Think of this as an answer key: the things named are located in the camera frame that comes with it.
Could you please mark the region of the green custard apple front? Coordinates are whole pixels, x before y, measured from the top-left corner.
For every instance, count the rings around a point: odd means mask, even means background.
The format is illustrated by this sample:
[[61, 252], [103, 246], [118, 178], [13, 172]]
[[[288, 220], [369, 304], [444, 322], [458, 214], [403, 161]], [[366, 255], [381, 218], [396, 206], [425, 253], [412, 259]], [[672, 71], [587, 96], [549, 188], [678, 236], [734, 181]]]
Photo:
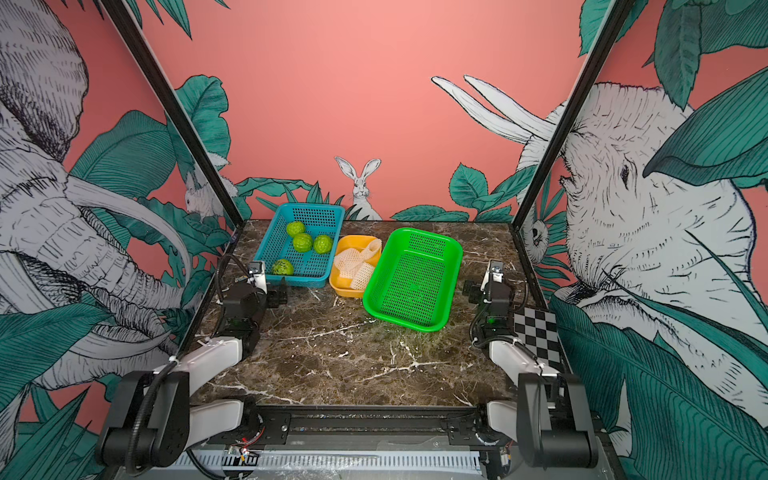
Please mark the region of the green custard apple front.
[[288, 259], [279, 259], [272, 265], [271, 273], [277, 276], [292, 276], [295, 272], [293, 264]]

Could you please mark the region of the teal plastic basket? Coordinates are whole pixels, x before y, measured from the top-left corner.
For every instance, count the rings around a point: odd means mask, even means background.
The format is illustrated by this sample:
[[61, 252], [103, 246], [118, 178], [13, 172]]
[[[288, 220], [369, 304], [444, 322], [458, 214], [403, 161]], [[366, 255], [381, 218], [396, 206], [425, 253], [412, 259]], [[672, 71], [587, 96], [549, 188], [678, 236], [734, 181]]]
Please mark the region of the teal plastic basket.
[[[262, 261], [266, 269], [267, 282], [279, 284], [282, 276], [272, 273], [272, 267], [278, 260], [287, 260], [294, 268], [292, 275], [286, 276], [286, 284], [294, 287], [322, 288], [331, 274], [333, 253], [336, 250], [345, 209], [330, 204], [285, 203], [274, 212], [272, 221], [264, 234], [254, 261]], [[310, 248], [308, 252], [299, 252], [293, 247], [293, 240], [286, 231], [286, 226], [300, 221], [313, 238], [327, 235], [333, 241], [331, 252], [318, 254]]]

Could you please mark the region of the bright green plastic basket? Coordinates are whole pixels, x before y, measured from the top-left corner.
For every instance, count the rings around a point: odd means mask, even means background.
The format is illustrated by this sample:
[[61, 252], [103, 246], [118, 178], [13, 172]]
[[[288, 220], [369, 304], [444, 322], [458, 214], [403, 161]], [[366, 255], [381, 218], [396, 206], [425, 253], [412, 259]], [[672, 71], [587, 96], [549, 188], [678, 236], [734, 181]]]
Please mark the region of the bright green plastic basket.
[[363, 295], [372, 317], [419, 332], [448, 323], [464, 250], [448, 236], [405, 227], [395, 230]]

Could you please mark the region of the yellow plastic tub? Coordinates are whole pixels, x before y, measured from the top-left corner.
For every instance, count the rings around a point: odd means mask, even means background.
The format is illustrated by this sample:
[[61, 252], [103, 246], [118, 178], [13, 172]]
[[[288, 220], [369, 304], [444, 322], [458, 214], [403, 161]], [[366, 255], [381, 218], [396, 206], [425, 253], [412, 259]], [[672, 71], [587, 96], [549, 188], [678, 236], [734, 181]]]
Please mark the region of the yellow plastic tub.
[[329, 283], [340, 297], [361, 298], [381, 257], [383, 242], [367, 235], [339, 240]]

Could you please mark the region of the white foam net sleeve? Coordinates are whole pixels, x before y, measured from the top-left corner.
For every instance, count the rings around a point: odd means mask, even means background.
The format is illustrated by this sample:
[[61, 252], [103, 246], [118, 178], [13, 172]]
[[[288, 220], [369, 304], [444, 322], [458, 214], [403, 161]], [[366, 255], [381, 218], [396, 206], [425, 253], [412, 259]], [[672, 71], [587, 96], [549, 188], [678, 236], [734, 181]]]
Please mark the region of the white foam net sleeve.
[[374, 238], [362, 249], [355, 250], [352, 259], [356, 262], [367, 262], [379, 255], [381, 250], [382, 241], [378, 238]]

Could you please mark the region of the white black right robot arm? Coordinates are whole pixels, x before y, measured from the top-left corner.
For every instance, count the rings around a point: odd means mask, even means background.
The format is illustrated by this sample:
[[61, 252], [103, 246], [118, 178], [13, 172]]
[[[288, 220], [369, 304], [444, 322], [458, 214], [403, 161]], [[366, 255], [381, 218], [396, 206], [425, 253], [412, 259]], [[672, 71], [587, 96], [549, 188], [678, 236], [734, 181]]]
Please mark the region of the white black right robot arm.
[[552, 367], [549, 355], [515, 333], [511, 286], [468, 280], [462, 294], [477, 306], [469, 327], [471, 345], [485, 351], [518, 390], [514, 402], [487, 404], [490, 428], [509, 437], [530, 467], [596, 467], [598, 442], [585, 386], [578, 376]]

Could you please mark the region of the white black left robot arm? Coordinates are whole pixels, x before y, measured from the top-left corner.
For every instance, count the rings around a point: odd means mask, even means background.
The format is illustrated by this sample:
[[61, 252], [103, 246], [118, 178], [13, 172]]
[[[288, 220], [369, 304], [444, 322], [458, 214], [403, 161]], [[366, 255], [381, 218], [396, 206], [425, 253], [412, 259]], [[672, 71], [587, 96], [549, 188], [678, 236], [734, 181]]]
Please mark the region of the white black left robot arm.
[[222, 301], [215, 337], [154, 370], [126, 374], [116, 387], [99, 435], [96, 462], [141, 475], [152, 468], [169, 467], [192, 447], [238, 428], [246, 410], [244, 401], [216, 400], [192, 406], [190, 397], [248, 358], [260, 338], [266, 310], [287, 301], [285, 282], [265, 288], [238, 282]]

